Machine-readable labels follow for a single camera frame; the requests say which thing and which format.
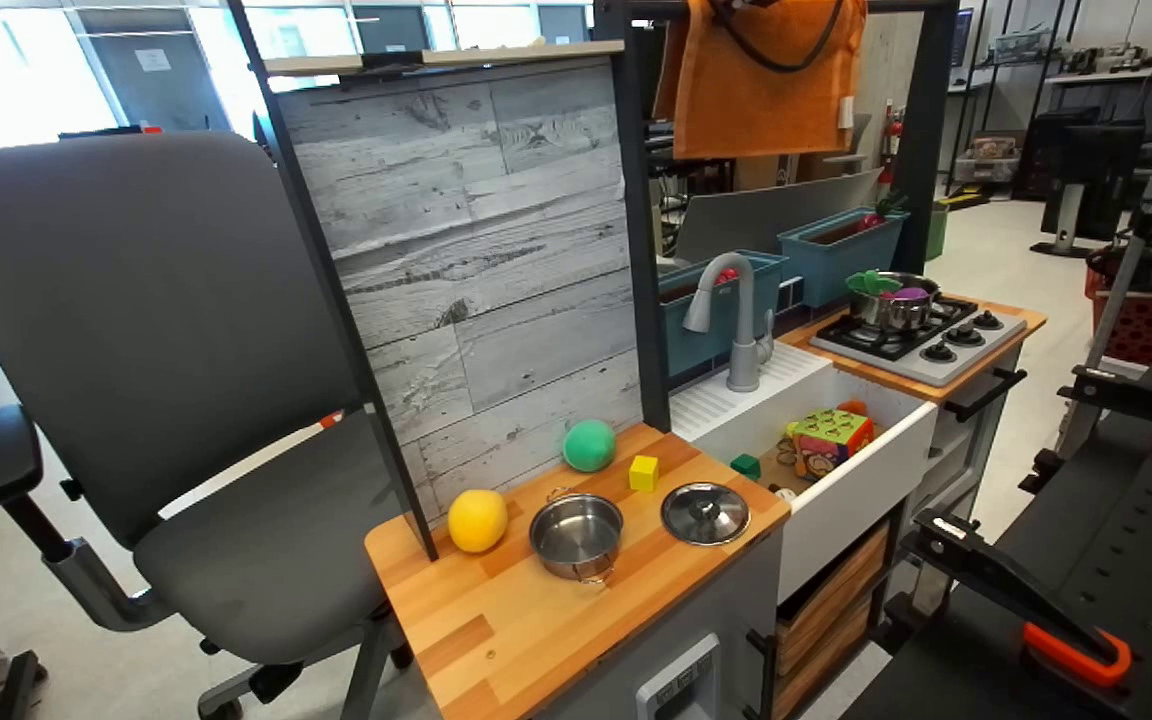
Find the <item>orange black clamp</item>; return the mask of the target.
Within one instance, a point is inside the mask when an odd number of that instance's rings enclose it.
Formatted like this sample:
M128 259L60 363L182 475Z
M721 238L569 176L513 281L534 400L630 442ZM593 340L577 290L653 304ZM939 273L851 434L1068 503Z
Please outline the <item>orange black clamp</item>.
M1152 419L1152 363L1139 363L1137 372L1109 363L1075 363L1064 394L1074 400L1074 409L1059 423L1058 454L1074 458L1105 411Z
M1020 621L1020 647L1052 672L1068 674L1075 689L1116 696L1129 684L1137 662L1134 643L1095 629L1033 573L998 552L973 519L925 512L915 519L913 552L946 577L1010 609Z

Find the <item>white toy sink basin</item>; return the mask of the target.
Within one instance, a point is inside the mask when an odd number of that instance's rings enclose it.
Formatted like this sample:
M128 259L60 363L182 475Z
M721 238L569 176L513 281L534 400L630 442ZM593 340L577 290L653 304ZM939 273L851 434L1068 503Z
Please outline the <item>white toy sink basin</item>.
M672 431L731 465L751 454L760 486L790 507L775 595L795 595L925 475L935 403L775 348L758 392L727 377L667 394Z

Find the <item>black perforated work table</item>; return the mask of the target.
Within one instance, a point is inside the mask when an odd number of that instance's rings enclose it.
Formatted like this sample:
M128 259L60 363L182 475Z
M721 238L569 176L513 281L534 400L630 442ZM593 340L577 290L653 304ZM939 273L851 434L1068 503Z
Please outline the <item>black perforated work table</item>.
M904 554L939 573L913 541ZM1152 720L1152 419L1105 411L990 542L1129 639L1129 684L1116 696L1075 689L1020 647L1010 609L939 573L948 590L929 613L900 602L896 651L843 720Z

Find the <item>grey office chair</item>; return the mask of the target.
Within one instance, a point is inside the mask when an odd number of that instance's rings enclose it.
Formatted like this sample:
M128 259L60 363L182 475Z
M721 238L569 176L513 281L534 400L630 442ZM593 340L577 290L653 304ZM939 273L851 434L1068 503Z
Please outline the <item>grey office chair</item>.
M358 659L381 720L392 621L369 528L398 512L366 354L281 166L233 130L0 149L0 512L111 632L187 621L248 666L235 720Z

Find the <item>small steel pot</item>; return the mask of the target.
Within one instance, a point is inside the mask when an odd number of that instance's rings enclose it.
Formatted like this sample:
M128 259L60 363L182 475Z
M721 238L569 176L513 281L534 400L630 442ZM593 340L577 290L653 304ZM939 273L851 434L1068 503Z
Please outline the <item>small steel pot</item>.
M922 331L929 323L935 284L913 273L862 266L848 277L858 317L878 336Z

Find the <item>grey toy stove top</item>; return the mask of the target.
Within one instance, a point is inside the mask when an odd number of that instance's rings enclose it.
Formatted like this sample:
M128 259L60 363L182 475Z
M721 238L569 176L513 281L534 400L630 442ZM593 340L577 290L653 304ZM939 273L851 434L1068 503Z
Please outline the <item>grey toy stove top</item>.
M935 294L922 331L878 336L851 306L840 319L829 319L811 343L868 369L946 388L1020 331L1023 319L1018 311L990 311L973 301Z

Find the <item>left orange black clamp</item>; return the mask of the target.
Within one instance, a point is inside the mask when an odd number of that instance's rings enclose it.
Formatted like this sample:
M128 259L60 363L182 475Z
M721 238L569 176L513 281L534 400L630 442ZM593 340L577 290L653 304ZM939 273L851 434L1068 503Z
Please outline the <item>left orange black clamp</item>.
M1068 674L1075 689L1116 696L1129 684L1137 662L1134 643L1095 629L1033 573L998 552L973 519L925 512L915 519L913 552L946 577L1010 609L1020 621L1020 647L1052 672Z

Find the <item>green ball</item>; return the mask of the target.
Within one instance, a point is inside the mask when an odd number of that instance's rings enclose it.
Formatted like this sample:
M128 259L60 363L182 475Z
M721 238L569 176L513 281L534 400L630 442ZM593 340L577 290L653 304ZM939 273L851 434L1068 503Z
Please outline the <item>green ball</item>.
M616 429L606 419L577 419L559 438L559 458L586 475L608 468L614 454L616 454Z

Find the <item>colourful toy box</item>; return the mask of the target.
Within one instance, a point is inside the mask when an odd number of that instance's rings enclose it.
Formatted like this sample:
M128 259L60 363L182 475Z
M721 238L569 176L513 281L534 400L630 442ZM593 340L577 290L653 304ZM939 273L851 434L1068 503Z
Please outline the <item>colourful toy box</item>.
M819 409L786 429L781 458L800 478L819 478L878 438L878 419L862 403Z

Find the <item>grey toy faucet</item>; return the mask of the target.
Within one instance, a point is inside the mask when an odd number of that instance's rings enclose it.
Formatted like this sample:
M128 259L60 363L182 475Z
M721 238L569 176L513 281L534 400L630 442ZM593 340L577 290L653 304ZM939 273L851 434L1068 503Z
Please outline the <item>grey toy faucet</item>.
M768 354L763 340L758 336L758 273L751 259L741 253L721 253L701 266L698 290L684 311L684 326L705 336L712 326L712 294L721 277L735 277L735 319L731 319L731 353L727 353L727 388L758 392L760 363Z

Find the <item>small steel bowl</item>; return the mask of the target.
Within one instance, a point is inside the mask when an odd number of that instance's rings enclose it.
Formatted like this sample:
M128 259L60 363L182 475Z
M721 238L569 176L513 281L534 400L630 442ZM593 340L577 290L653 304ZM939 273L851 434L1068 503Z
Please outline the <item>small steel bowl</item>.
M528 542L552 577L590 578L616 558L621 532L624 515L608 494L577 491L550 499L534 515Z

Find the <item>yellow ball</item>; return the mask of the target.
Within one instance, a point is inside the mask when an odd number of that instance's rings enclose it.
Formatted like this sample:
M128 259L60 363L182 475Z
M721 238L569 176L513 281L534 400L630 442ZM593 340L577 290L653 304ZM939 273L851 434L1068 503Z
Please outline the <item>yellow ball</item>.
M509 534L509 499L494 486L465 486L453 507L448 507L448 541L468 552L482 554L487 548L495 548Z

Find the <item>teal storage bin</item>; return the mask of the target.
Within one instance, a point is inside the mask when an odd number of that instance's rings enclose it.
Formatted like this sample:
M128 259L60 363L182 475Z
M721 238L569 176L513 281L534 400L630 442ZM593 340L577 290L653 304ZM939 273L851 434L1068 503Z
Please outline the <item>teal storage bin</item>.
M890 266L896 259L904 224L904 212L858 207L786 226L768 253L748 253L758 273L758 336L768 336L792 311L848 304L851 290L843 281L862 266ZM735 281L721 281L712 294L712 326L705 336L684 326L701 266L690 259L662 259L655 281L667 383L726 369L731 353Z

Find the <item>small yellow cube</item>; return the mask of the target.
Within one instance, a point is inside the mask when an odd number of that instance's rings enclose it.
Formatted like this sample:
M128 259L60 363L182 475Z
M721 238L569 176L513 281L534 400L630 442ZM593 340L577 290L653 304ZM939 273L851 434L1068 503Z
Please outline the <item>small yellow cube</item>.
M662 475L655 454L634 454L634 465L630 465L630 486L634 491L655 486L655 475Z

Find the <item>round silver pot lid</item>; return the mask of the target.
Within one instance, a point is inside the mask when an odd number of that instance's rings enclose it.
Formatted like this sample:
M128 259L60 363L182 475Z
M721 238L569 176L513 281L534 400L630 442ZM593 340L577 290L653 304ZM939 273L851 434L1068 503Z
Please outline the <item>round silver pot lid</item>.
M675 541L721 542L743 532L748 503L726 485L680 485L666 494L662 519Z

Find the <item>wooden toy kitchen unit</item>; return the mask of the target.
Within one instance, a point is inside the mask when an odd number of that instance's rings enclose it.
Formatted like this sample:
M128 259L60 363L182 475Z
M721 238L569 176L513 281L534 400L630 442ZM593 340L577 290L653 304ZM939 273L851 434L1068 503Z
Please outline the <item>wooden toy kitchen unit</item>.
M621 49L422 75L483 195L404 301L400 454L430 519L359 541L439 720L630 720L691 647L731 651L727 583L775 573L790 503L672 434L641 381Z

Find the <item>grey wood-pattern back panel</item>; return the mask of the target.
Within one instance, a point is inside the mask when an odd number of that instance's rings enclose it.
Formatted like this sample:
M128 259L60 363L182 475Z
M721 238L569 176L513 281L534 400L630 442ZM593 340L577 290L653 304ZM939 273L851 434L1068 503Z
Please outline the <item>grey wood-pattern back panel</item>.
M646 416L606 55L294 92L286 125L423 512Z

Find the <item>right orange black clamp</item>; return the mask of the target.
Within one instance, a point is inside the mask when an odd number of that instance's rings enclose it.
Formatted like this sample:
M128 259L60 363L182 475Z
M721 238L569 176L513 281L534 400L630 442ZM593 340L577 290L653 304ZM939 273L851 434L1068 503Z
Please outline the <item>right orange black clamp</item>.
M1152 363L1139 363L1137 372L1109 363L1075 363L1064 394L1074 400L1074 409L1059 423L1058 454L1074 458L1105 411L1152 419Z

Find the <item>small green cube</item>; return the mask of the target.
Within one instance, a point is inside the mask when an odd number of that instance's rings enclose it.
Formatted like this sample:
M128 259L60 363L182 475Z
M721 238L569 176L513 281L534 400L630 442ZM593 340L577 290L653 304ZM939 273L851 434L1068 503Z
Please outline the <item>small green cube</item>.
M748 451L731 454L727 468L735 468L748 478L760 478L760 458Z

